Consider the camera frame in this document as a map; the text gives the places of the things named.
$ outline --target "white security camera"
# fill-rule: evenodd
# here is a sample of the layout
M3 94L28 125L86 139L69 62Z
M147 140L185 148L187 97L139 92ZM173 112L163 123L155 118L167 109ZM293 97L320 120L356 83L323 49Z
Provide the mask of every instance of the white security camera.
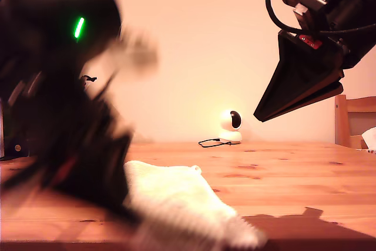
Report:
M241 116L234 110L226 110L221 115L222 130L219 134L220 142L238 144L241 142Z

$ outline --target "white fluffy cloth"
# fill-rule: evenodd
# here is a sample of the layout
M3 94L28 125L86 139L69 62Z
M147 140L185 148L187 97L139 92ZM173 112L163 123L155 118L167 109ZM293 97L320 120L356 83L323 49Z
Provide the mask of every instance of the white fluffy cloth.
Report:
M224 204L198 166L124 165L129 194L124 205L144 218L136 250L255 249L266 237Z

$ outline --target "table surface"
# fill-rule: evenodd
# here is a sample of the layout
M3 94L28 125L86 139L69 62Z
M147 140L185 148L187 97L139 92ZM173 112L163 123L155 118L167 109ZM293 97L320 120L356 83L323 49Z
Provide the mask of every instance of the table surface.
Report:
M218 197L263 229L276 250L376 250L374 154L330 143L151 143L133 144L126 160L200 166ZM1 163L1 179L26 163ZM35 250L48 245L40 242L58 242L58 250L114 250L111 244L124 247L132 236L101 208L53 191L27 191L1 203L4 250L19 250L20 242Z

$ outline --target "camera lens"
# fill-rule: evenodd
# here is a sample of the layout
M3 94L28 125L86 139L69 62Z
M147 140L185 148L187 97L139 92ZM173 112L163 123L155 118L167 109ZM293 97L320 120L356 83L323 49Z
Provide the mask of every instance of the camera lens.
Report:
M231 111L233 128L237 129L241 125L241 117L238 112Z

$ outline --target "black wire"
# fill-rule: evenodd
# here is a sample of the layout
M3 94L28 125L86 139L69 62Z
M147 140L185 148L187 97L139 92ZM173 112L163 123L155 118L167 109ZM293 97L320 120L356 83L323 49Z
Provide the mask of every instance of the black wire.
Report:
M200 142L199 142L199 145L201 145L201 146L204 147L204 148L215 147L215 146L221 146L221 145L225 145L225 144L231 145L231 141L228 141L228 142L226 142L226 143L215 144L215 145L208 145L208 146L204 146L204 145L202 145L203 142L207 142L207 141L211 141L211 140L213 140L213 141L220 141L219 138L206 139L206 140L200 141Z
M350 34L350 33L355 33L355 32L367 32L372 29L376 28L376 24L368 25L368 26L362 26L360 28L356 29L345 29L342 31L310 31L308 29L297 29L293 28L292 26L287 26L284 23L282 23L277 16L275 15L273 11L273 7L271 6L271 0L265 0L266 2L266 9L268 11L270 19L281 29L291 32L297 35L314 35L314 34L319 34L319 35L343 35L343 34Z

